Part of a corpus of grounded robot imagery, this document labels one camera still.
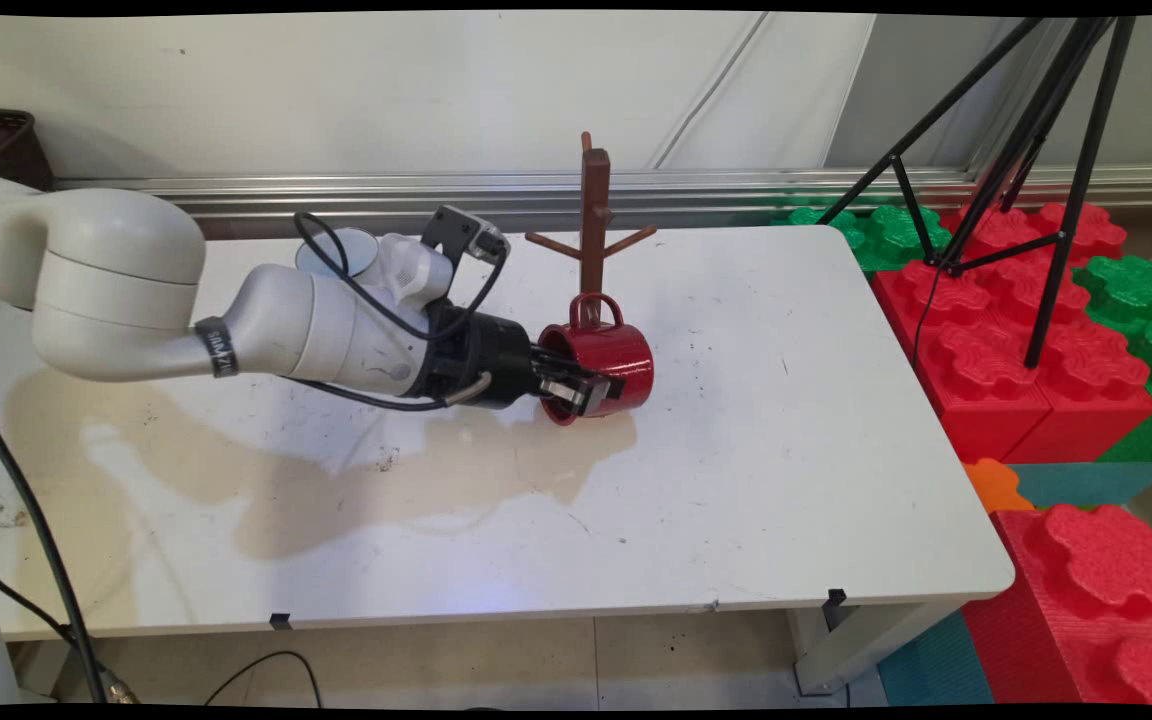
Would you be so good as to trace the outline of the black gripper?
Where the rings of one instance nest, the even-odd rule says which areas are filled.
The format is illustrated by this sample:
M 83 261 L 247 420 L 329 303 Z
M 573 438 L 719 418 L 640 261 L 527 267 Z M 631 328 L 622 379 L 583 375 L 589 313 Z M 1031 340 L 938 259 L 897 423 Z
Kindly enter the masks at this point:
M 445 397 L 449 406 L 505 409 L 520 397 L 541 397 L 550 420 L 596 416 L 620 400 L 626 378 L 582 366 L 566 353 L 532 343 L 518 323 L 465 310 L 433 310 L 431 328 L 447 331 L 429 343 L 414 382 L 415 397 Z

